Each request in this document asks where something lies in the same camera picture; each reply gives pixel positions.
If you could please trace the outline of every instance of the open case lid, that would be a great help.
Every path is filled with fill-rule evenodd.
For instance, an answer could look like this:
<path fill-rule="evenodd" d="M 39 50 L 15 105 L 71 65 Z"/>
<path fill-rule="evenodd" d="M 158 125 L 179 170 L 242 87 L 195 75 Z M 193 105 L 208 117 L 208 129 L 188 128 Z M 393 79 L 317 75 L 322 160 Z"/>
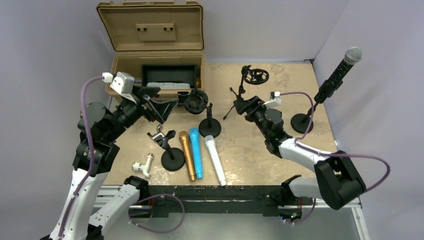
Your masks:
<path fill-rule="evenodd" d="M 101 2 L 97 12 L 118 52 L 203 50 L 203 8 L 197 1 Z"/>

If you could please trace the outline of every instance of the gray floor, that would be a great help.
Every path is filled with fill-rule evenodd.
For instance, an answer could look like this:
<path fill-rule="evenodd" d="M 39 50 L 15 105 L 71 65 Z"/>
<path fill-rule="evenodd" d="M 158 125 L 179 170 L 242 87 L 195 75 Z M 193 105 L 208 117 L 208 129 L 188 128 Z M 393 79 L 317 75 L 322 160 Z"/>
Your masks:
<path fill-rule="evenodd" d="M 180 220 L 180 213 L 169 218 L 152 218 L 140 221 L 144 226 L 166 230 Z M 283 225 L 278 217 L 260 214 L 200 214 L 190 213 L 180 228 L 167 234 L 148 232 L 128 223 L 124 213 L 105 235 L 106 240 L 359 240 L 355 220 L 350 208 L 338 211 L 316 208 L 311 217 L 296 226 Z"/>

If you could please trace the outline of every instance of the round black stand base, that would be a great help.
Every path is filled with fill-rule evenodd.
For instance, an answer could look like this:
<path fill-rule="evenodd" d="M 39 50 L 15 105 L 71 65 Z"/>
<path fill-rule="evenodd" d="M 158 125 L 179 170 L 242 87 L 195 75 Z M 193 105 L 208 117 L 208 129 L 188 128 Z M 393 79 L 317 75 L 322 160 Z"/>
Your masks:
<path fill-rule="evenodd" d="M 184 158 L 184 153 L 181 149 L 172 147 L 171 151 L 174 156 L 174 159 L 172 159 L 169 153 L 165 151 L 162 154 L 161 162 L 163 168 L 168 171 L 174 172 L 184 166 L 184 163 L 186 163 L 186 159 Z"/>
<path fill-rule="evenodd" d="M 306 128 L 308 127 L 309 121 L 311 121 L 311 118 L 308 117 L 306 121 L 302 122 L 305 116 L 306 115 L 303 113 L 298 113 L 294 115 L 290 120 L 291 127 L 300 134 L 304 134 L 306 132 Z M 313 128 L 314 128 L 314 123 L 312 122 L 308 133 L 310 133 Z"/>
<path fill-rule="evenodd" d="M 221 133 L 221 123 L 215 118 L 211 119 L 211 128 L 208 127 L 208 119 L 203 119 L 199 124 L 199 133 L 203 137 L 212 135 L 212 137 L 216 138 Z"/>

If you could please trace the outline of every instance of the silver microphone grille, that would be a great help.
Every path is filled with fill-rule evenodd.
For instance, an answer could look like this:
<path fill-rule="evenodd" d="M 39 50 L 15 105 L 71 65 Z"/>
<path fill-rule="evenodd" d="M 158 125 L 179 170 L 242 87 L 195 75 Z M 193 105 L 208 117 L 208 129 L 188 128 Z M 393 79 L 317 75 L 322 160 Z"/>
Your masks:
<path fill-rule="evenodd" d="M 350 65 L 354 65 L 361 61 L 364 57 L 364 52 L 357 46 L 349 48 L 344 54 L 344 61 Z"/>

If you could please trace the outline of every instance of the wooden table surface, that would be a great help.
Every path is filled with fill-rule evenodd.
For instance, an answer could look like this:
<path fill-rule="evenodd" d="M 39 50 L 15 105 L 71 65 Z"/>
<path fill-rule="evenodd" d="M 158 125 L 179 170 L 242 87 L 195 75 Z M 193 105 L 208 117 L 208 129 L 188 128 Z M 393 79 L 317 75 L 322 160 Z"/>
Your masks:
<path fill-rule="evenodd" d="M 222 132 L 215 140 L 227 184 L 280 185 L 296 174 L 312 177 L 313 173 L 303 166 L 271 155 L 256 125 L 247 122 L 243 116 L 236 113 L 235 109 L 226 120 L 223 120 L 223 116 L 235 100 L 229 88 L 238 89 L 242 66 L 243 64 L 206 64 L 204 69 L 205 92 L 209 102 L 213 103 L 212 116 L 219 120 L 222 126 Z M 267 101 L 271 91 L 303 91 L 314 97 L 318 91 L 317 80 L 310 63 L 252 64 L 251 68 L 267 70 L 270 78 L 262 85 L 244 84 L 246 89 L 244 99 L 257 95 Z M 282 112 L 283 127 L 289 135 L 293 137 L 301 135 L 292 129 L 290 119 L 297 113 L 306 113 L 309 107 L 310 103 L 304 95 L 282 97 L 281 106 L 277 109 Z M 162 131 L 166 133 L 175 130 L 176 137 L 171 139 L 169 144 L 171 147 L 181 149 L 179 132 L 197 128 L 205 118 L 206 110 L 202 114 L 192 115 L 183 107 L 178 107 L 173 110 Z M 322 104 L 318 106 L 313 120 L 312 132 L 301 142 L 321 150 L 335 151 L 333 135 Z M 161 165 L 164 150 L 147 136 L 148 132 L 156 133 L 157 125 L 157 122 L 148 122 L 143 118 L 118 138 L 116 144 L 120 147 L 120 151 L 104 182 L 105 185 L 121 185 L 130 175 L 144 178 L 141 172 L 132 170 L 132 164 L 134 162 L 145 164 L 149 153 L 153 153 L 155 157 L 150 169 L 150 179 L 147 179 L 150 185 L 219 185 L 203 137 L 200 138 L 203 179 L 190 182 L 185 165 L 175 172 L 165 170 Z"/>

